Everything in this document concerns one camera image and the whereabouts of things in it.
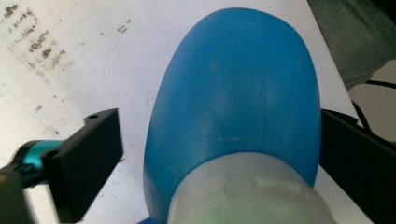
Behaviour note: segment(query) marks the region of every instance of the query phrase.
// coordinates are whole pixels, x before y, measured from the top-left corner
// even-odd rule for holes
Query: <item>teal metal part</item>
[[[23,164],[33,165],[35,170],[38,173],[41,173],[43,171],[43,163],[40,155],[44,151],[60,146],[62,142],[63,140],[42,140],[35,143],[26,153],[26,156],[23,159]]]

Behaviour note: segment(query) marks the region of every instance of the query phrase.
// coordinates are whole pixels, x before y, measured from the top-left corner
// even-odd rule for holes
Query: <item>white table surface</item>
[[[15,10],[7,13],[12,6]],[[321,107],[356,117],[305,0],[2,0],[0,167],[23,143],[65,139],[83,126],[86,116],[117,107],[125,160],[83,223],[135,223],[147,217],[143,155],[163,74],[190,28],[226,7],[255,8],[294,27],[314,62]],[[371,223],[321,168],[315,188],[338,223]],[[57,221],[48,188],[25,192],[38,223]]]

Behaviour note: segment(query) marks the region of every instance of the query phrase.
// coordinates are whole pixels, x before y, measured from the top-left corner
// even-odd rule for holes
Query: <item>black cable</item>
[[[370,128],[369,122],[367,122],[366,117],[363,114],[363,111],[361,111],[361,108],[355,104],[355,102],[352,101],[353,106],[355,107],[356,113],[358,113],[359,119],[361,120],[361,124],[363,125],[363,128],[367,131],[369,131],[370,133],[372,133],[373,131]]]
[[[383,87],[388,87],[388,88],[396,89],[396,84],[390,83],[390,82],[368,80],[368,81],[366,82],[366,84],[376,85],[376,86],[383,86]]]

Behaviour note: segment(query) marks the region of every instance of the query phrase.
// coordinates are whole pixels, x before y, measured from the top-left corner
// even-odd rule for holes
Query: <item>blue plastic bottle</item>
[[[238,152],[279,158],[312,186],[319,150],[318,84],[304,41],[257,10],[214,12],[189,31],[163,77],[145,152],[149,214],[166,223],[189,172]]]

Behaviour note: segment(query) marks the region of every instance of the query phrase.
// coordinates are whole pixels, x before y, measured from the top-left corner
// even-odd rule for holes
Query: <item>screw hole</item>
[[[56,157],[61,151],[58,149],[52,150],[50,152],[47,153],[48,157]]]

